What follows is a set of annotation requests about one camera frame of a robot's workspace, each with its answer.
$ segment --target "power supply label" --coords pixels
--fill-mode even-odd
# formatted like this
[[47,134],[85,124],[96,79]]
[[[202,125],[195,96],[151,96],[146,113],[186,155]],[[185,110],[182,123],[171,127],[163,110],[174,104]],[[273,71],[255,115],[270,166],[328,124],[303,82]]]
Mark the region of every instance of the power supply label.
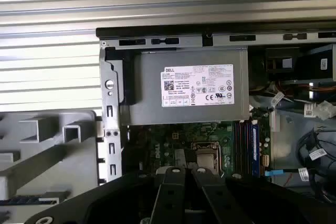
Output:
[[162,107],[234,104],[233,65],[165,67]]

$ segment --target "green circuit board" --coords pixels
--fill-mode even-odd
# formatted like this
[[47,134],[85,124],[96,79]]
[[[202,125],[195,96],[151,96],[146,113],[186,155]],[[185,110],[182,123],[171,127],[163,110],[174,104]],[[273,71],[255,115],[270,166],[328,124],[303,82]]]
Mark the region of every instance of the green circuit board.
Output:
[[175,150],[183,149],[188,163],[197,149],[217,148],[214,153],[218,173],[233,173],[231,122],[150,125],[146,128],[145,138],[150,142],[150,172],[160,166],[177,165],[179,157]]
[[271,129],[269,125],[269,113],[253,109],[252,119],[258,120],[260,145],[260,173],[265,174],[271,166]]

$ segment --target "silver sheet metal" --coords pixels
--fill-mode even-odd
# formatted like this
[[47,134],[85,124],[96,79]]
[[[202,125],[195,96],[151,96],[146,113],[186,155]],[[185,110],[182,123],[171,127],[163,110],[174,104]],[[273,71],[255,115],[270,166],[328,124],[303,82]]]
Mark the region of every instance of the silver sheet metal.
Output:
[[100,108],[97,27],[335,13],[336,0],[0,0],[0,111]]

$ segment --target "motherboard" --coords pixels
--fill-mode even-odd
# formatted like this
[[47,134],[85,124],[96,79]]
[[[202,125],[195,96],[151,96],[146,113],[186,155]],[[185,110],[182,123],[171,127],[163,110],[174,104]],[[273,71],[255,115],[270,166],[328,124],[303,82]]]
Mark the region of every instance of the motherboard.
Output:
[[138,130],[138,141],[147,146],[143,169],[150,173],[162,166],[201,166],[222,177],[259,177],[269,166],[269,139],[268,115],[258,113],[241,122],[146,125]]

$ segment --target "white label on cable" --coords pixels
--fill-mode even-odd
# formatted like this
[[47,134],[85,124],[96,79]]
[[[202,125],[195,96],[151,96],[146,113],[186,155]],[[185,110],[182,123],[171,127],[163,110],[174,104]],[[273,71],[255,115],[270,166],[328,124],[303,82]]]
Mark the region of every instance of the white label on cable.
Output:
[[328,68],[328,59],[321,59],[321,70],[326,70]]
[[282,92],[278,92],[275,97],[273,97],[273,99],[271,100],[271,106],[272,107],[275,107],[280,101],[282,98],[284,98],[285,95],[282,93]]
[[233,64],[165,67],[162,107],[234,104]]
[[299,168],[299,174],[303,182],[309,182],[309,174],[307,168]]
[[315,160],[315,159],[325,156],[326,154],[327,154],[326,151],[323,148],[321,148],[321,149],[317,149],[316,151],[309,153],[309,156],[311,160]]
[[316,107],[316,103],[306,103],[304,105],[304,113],[303,116],[306,118],[315,118],[316,115],[313,113],[313,109]]

